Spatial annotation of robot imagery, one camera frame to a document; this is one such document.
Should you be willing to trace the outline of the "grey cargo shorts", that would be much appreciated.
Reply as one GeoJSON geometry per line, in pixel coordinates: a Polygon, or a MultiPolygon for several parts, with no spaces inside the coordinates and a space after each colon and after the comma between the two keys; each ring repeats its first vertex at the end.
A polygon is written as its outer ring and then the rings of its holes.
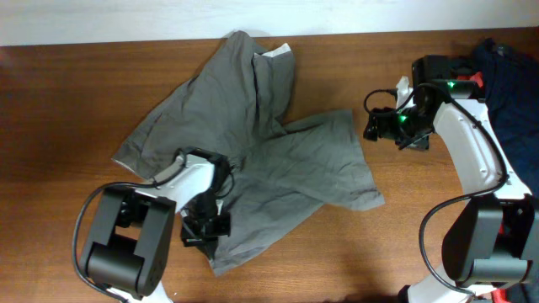
{"type": "Polygon", "coordinates": [[[189,146],[228,157],[232,176],[223,196],[232,230],[210,259],[215,275],[260,255],[324,204],[359,211],[384,204],[350,110],[284,122],[294,79],[290,46],[266,50],[233,32],[114,154],[141,178],[189,146]]]}

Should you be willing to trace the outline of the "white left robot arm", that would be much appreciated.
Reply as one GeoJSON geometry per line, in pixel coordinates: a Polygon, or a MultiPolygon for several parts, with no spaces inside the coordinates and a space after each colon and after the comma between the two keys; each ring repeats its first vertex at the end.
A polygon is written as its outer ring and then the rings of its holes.
{"type": "Polygon", "coordinates": [[[220,237],[231,233],[223,206],[232,169],[222,154],[190,147],[144,183],[113,182],[83,202],[72,236],[76,275],[119,302],[168,302],[162,278],[173,226],[184,246],[215,257],[220,237]]]}

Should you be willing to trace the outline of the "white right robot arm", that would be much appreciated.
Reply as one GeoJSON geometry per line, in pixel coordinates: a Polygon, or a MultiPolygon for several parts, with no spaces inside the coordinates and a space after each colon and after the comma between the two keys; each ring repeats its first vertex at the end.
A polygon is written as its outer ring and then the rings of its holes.
{"type": "Polygon", "coordinates": [[[388,139],[399,149],[426,151],[441,137],[463,194],[434,206],[419,227],[419,250],[429,275],[398,293],[401,302],[479,302],[482,295],[538,278],[538,199],[502,150],[478,83],[463,80],[447,56],[428,55],[412,76],[389,89],[393,108],[367,108],[363,136],[388,139]],[[429,220],[446,206],[466,205],[441,245],[435,268],[424,246],[429,220]]]}

